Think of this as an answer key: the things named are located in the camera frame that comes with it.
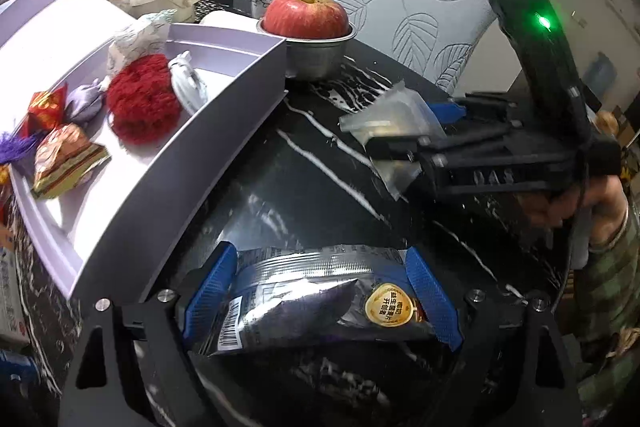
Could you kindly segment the person's right hand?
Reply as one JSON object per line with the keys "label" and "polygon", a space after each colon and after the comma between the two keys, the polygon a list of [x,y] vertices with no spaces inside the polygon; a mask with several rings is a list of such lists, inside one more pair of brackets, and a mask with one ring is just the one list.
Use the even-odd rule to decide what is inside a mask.
{"label": "person's right hand", "polygon": [[623,226],[628,215],[628,200],[617,176],[594,178],[585,190],[572,187],[557,199],[549,200],[542,194],[518,195],[525,216],[532,225],[557,228],[582,208],[592,210],[590,243],[608,243]]}

